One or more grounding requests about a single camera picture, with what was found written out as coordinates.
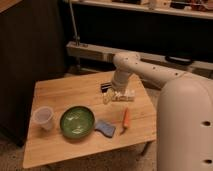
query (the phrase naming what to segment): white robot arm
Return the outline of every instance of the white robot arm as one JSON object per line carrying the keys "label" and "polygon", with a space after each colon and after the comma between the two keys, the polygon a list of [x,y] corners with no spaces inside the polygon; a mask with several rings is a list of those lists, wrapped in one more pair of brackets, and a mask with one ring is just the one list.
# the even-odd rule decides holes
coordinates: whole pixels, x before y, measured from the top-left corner
{"label": "white robot arm", "polygon": [[213,170],[213,80],[140,61],[136,52],[114,57],[112,87],[124,92],[132,73],[162,88],[157,106],[157,170]]}

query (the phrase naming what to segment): dark cabinet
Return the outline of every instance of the dark cabinet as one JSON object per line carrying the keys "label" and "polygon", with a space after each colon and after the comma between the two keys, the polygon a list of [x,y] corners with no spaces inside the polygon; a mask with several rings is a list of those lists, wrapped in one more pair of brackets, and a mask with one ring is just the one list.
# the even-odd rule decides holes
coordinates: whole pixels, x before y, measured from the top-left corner
{"label": "dark cabinet", "polygon": [[38,80],[61,77],[65,41],[57,0],[23,0],[0,13],[0,132],[22,145]]}

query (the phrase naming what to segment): table leg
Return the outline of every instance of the table leg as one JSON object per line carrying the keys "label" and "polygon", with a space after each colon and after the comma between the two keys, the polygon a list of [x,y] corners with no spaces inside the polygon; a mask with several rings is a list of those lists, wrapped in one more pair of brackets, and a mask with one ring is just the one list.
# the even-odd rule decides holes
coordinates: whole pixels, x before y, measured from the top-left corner
{"label": "table leg", "polygon": [[44,165],[44,167],[49,170],[49,171],[55,171],[58,170],[59,168],[59,163],[55,163],[55,164],[46,164]]}
{"label": "table leg", "polygon": [[148,148],[150,147],[150,145],[152,144],[152,141],[149,141],[145,144],[145,147],[143,148],[143,151],[141,152],[141,156],[145,156],[147,151],[148,151]]}

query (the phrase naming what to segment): blue sponge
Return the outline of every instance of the blue sponge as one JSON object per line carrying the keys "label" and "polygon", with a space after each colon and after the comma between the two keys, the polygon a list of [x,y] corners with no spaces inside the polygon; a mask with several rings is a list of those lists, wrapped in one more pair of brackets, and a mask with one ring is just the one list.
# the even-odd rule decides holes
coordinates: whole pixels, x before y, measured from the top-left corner
{"label": "blue sponge", "polygon": [[95,125],[95,130],[100,131],[104,136],[112,138],[114,135],[116,127],[104,122],[102,120],[99,120]]}

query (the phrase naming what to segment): wooden table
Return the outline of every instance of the wooden table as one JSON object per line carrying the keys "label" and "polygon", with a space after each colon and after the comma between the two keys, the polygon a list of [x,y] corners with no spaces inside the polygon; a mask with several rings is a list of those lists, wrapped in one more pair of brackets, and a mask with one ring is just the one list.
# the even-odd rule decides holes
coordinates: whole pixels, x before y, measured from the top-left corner
{"label": "wooden table", "polygon": [[[140,79],[133,75],[128,89],[136,92],[134,102],[110,102],[103,104],[100,84],[109,82],[113,72],[37,82],[32,111],[40,106],[54,109],[54,128],[44,131],[30,120],[25,146],[23,167],[30,168],[67,159],[118,149],[156,139],[156,112]],[[96,120],[102,119],[116,126],[113,138],[106,138],[93,131],[79,142],[63,137],[59,121],[62,114],[72,106],[89,107]],[[125,107],[131,112],[131,126],[123,134],[122,118]]]}

